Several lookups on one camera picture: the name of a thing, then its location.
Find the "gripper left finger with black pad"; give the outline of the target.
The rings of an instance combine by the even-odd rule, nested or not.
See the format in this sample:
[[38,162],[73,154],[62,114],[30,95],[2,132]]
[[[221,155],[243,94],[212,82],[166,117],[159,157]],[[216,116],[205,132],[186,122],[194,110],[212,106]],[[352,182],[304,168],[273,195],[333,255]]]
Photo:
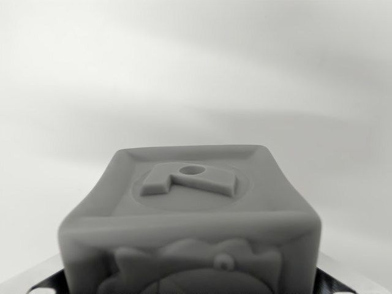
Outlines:
[[66,293],[66,279],[59,254],[1,284],[1,293]]

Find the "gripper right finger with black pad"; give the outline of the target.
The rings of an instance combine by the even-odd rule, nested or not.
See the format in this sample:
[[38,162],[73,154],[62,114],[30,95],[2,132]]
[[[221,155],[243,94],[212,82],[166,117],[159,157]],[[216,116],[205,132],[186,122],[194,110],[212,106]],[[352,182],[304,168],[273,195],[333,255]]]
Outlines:
[[324,253],[319,253],[314,293],[391,293],[391,291]]

